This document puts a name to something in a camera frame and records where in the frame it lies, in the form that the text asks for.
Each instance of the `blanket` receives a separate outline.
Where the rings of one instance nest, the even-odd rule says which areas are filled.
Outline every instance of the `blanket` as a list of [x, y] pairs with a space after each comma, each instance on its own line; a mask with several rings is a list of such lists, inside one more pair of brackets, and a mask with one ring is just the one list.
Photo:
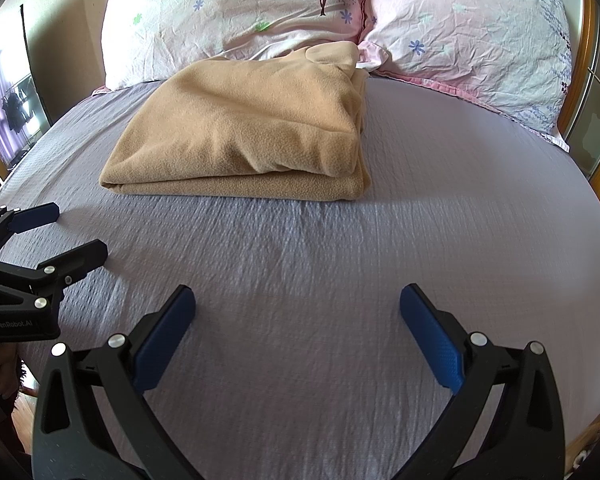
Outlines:
[[151, 95], [100, 185], [123, 194], [354, 200], [367, 73], [348, 41], [265, 60], [211, 58]]

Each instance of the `bed sheet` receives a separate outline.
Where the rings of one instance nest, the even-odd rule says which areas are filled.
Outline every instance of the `bed sheet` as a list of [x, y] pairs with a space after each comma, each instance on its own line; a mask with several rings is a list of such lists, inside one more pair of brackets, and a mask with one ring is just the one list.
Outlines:
[[[391, 478], [449, 399], [398, 313], [411, 282], [468, 331], [542, 341], [568, 439], [600, 412], [600, 204], [565, 152], [475, 105], [372, 78], [361, 200], [110, 193], [98, 174], [158, 85], [90, 97], [33, 147], [0, 204], [55, 201], [62, 215], [0, 257], [34, 267], [108, 244], [105, 267], [62, 303], [74, 349], [191, 286], [196, 319], [146, 398], [208, 480]], [[53, 344], [22, 346], [35, 375]]]

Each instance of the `human hand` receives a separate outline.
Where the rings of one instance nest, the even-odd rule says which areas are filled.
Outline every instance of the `human hand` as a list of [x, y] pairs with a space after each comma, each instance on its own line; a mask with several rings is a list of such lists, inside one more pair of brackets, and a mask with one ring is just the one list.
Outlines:
[[18, 345], [0, 343], [0, 396], [11, 397], [20, 386], [18, 374]]

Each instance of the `bed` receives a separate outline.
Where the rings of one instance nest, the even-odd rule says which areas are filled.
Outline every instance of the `bed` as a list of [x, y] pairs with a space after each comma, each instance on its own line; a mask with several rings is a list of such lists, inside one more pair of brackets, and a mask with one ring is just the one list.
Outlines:
[[[449, 398], [398, 314], [412, 282], [468, 331], [545, 345], [567, 441], [600, 412], [600, 202], [564, 150], [467, 100], [373, 76], [373, 185], [356, 202], [112, 194], [98, 174], [159, 85], [86, 98], [35, 145], [0, 204], [56, 202], [62, 215], [0, 259], [35, 266], [107, 243], [104, 268], [62, 304], [74, 349], [192, 288], [196, 319], [146, 398], [206, 478], [390, 478]], [[36, 376], [54, 343], [22, 346]]]

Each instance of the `folded blanket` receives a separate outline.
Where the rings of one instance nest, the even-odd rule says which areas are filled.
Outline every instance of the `folded blanket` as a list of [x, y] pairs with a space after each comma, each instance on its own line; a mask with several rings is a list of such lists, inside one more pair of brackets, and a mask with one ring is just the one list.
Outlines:
[[366, 71], [358, 48], [327, 43], [266, 61], [193, 63], [151, 95], [100, 185], [124, 194], [353, 200]]

